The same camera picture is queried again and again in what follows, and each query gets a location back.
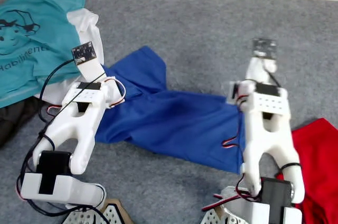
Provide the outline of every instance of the floor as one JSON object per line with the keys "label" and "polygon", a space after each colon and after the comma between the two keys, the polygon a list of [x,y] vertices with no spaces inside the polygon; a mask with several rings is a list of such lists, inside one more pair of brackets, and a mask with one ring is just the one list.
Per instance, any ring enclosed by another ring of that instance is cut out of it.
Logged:
{"label": "floor", "polygon": [[[87,0],[100,16],[106,65],[142,45],[167,64],[168,87],[225,95],[242,79],[251,39],[279,43],[276,77],[289,91],[292,127],[314,117],[338,125],[336,93],[338,2],[316,0]],[[37,117],[0,149],[0,223],[60,223],[41,216],[14,192],[24,154],[42,123]],[[261,161],[273,175],[273,161]],[[234,185],[236,174],[155,155],[127,143],[97,144],[83,181],[99,182],[121,199],[135,223],[200,223],[213,193]]]}

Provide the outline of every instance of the cable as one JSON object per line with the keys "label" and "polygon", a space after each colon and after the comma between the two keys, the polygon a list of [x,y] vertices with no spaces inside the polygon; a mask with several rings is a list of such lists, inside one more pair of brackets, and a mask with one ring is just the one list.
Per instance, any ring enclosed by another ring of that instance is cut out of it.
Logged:
{"label": "cable", "polygon": [[273,80],[273,82],[276,84],[276,86],[277,86],[278,88],[281,88],[281,85],[279,84],[279,82],[278,82],[278,80],[275,78],[275,76],[274,76],[271,72],[269,72],[268,69],[266,69],[265,64],[264,64],[264,58],[261,58],[261,62],[262,62],[264,71],[267,72],[267,74],[270,76],[270,78]]}
{"label": "cable", "polygon": [[39,96],[39,100],[40,100],[40,103],[39,103],[39,118],[47,123],[48,121],[42,116],[42,112],[41,112],[41,109],[42,109],[42,104],[43,104],[43,101],[42,101],[42,96],[43,96],[43,93],[44,93],[44,90],[48,84],[48,82],[50,81],[50,79],[52,78],[52,76],[62,67],[64,67],[66,64],[69,64],[71,62],[74,62],[73,59],[70,59],[70,60],[67,60],[66,62],[60,64],[59,66],[57,66],[49,75],[48,77],[46,78],[42,88],[41,88],[41,92],[40,92],[40,96]]}
{"label": "cable", "polygon": [[228,199],[221,199],[221,200],[217,201],[216,203],[213,203],[213,204],[210,204],[208,206],[203,207],[202,211],[203,212],[209,211],[209,210],[211,210],[211,209],[213,209],[215,207],[218,207],[218,206],[220,206],[222,204],[228,203],[228,202],[236,200],[236,199],[240,199],[240,197],[239,196],[233,196],[233,197],[230,197]]}
{"label": "cable", "polygon": [[51,113],[50,113],[50,110],[51,110],[51,109],[61,109],[61,108],[62,108],[61,105],[50,105],[50,106],[48,106],[48,108],[47,108],[47,110],[46,110],[46,113],[47,113],[48,115],[54,117],[55,115],[54,115],[54,114],[51,114]]}
{"label": "cable", "polygon": [[64,208],[58,207],[58,206],[56,206],[55,204],[53,204],[51,202],[47,202],[47,204],[49,204],[50,206],[53,206],[53,207],[55,207],[55,208],[57,208],[57,209],[59,209],[61,211],[65,210]]}
{"label": "cable", "polygon": [[290,162],[290,163],[287,163],[287,164],[283,165],[283,166],[278,170],[278,172],[275,174],[275,178],[276,178],[278,175],[282,174],[284,169],[286,169],[287,167],[291,167],[291,166],[299,166],[299,167],[302,168],[301,164],[298,163],[298,162]]}
{"label": "cable", "polygon": [[122,102],[125,99],[125,97],[126,97],[126,87],[122,84],[121,81],[119,81],[118,79],[113,78],[113,77],[108,77],[104,82],[107,82],[109,80],[114,80],[116,83],[119,83],[123,88],[123,95],[121,96],[121,98],[118,101],[116,101],[112,104],[109,104],[109,108],[111,108],[112,106],[119,104],[120,102]]}

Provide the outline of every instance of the fabric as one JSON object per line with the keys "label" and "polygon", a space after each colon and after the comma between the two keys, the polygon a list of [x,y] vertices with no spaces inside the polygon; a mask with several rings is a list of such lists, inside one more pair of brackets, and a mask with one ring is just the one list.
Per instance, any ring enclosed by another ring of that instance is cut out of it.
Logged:
{"label": "fabric", "polygon": [[[0,107],[38,93],[49,73],[72,59],[80,44],[67,12],[85,0],[7,0],[0,7]],[[60,69],[50,83],[79,75],[75,64]]]}
{"label": "fabric", "polygon": [[0,147],[28,121],[39,107],[39,100],[30,97],[15,104],[0,108]]}
{"label": "fabric", "polygon": [[[166,89],[166,67],[143,47],[105,68],[126,87],[126,101],[106,110],[96,141],[128,141],[149,151],[239,173],[239,149],[221,147],[237,133],[238,111],[223,96]],[[234,143],[245,145],[243,128]]]}
{"label": "fabric", "polygon": [[[68,21],[75,26],[80,38],[80,43],[87,43],[91,41],[96,53],[96,56],[101,64],[104,64],[104,50],[102,47],[102,40],[99,28],[96,26],[99,16],[91,11],[82,8],[67,13]],[[51,104],[60,105],[70,86],[75,81],[85,81],[82,76],[77,76],[72,79],[67,79],[62,82],[50,84],[45,88],[42,99]]]}
{"label": "fabric", "polygon": [[305,184],[306,224],[337,224],[338,130],[324,118],[292,132]]}

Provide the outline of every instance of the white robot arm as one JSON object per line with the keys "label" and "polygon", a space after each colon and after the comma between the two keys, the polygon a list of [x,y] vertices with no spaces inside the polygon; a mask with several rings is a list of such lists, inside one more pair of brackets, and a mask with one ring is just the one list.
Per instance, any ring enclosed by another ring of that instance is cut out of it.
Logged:
{"label": "white robot arm", "polygon": [[[245,116],[246,148],[241,173],[255,199],[240,198],[232,186],[224,189],[219,203],[227,224],[302,223],[302,213],[292,203],[304,200],[304,182],[293,146],[287,91],[273,76],[277,70],[275,52],[274,40],[254,39],[246,79],[230,83],[227,102],[237,105]],[[260,177],[259,161],[263,153],[275,159],[284,181]]]}
{"label": "white robot arm", "polygon": [[[60,112],[35,147],[33,163],[36,172],[25,173],[21,196],[64,203],[68,208],[89,205],[101,209],[106,197],[104,187],[81,182],[72,175],[86,170],[103,114],[106,108],[124,100],[125,89],[121,93],[117,85],[119,81],[106,76],[91,43],[73,49],[73,55],[82,75],[90,83],[76,82],[71,86]],[[77,140],[74,152],[57,151],[69,139]]]}

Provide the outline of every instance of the blue cloth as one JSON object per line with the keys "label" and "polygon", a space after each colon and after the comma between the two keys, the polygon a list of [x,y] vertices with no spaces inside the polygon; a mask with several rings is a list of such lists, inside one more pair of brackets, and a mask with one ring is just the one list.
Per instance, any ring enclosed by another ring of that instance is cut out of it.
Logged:
{"label": "blue cloth", "polygon": [[[126,87],[126,101],[106,110],[96,141],[128,141],[149,151],[239,173],[237,147],[222,148],[238,128],[236,106],[223,96],[166,89],[166,66],[143,47],[105,68]],[[244,148],[243,128],[232,143]]]}
{"label": "blue cloth", "polygon": [[[0,6],[0,107],[38,93],[51,71],[72,59],[80,40],[67,12],[84,5],[85,0],[7,0]],[[78,73],[69,64],[50,83]]]}

